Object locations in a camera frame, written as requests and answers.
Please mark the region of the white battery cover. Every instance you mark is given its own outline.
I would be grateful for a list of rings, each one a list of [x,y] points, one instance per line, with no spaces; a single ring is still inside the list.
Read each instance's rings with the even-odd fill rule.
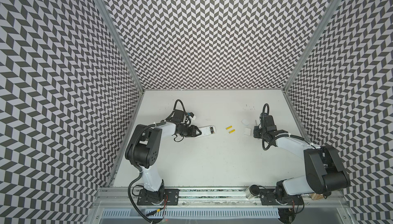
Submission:
[[[245,130],[244,130],[244,135],[251,136],[251,129],[246,127]]]
[[[247,119],[243,119],[242,124],[245,126],[248,126],[250,124],[250,122]]]

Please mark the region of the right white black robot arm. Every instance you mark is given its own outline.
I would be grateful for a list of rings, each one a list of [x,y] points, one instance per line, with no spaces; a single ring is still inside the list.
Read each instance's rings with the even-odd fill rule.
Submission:
[[[305,174],[276,183],[273,195],[278,204],[288,204],[296,196],[316,193],[328,197],[333,191],[350,187],[351,180],[333,146],[318,146],[306,139],[277,129],[274,118],[267,112],[260,115],[253,137],[262,139],[263,150],[281,148],[304,162]]]

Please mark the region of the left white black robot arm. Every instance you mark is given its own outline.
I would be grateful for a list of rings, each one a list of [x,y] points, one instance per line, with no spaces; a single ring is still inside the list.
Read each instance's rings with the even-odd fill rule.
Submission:
[[[202,132],[192,124],[194,119],[194,113],[175,109],[159,123],[136,126],[125,150],[125,159],[138,169],[143,181],[142,193],[150,203],[160,204],[165,199],[164,180],[153,167],[158,158],[161,140],[170,136],[200,136]]]

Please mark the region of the white remote with green buttons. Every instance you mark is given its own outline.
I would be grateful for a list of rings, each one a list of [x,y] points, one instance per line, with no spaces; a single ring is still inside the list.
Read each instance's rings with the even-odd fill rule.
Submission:
[[[201,134],[200,134],[201,137],[214,135],[216,133],[216,128],[212,125],[200,127],[199,130],[201,131]]]

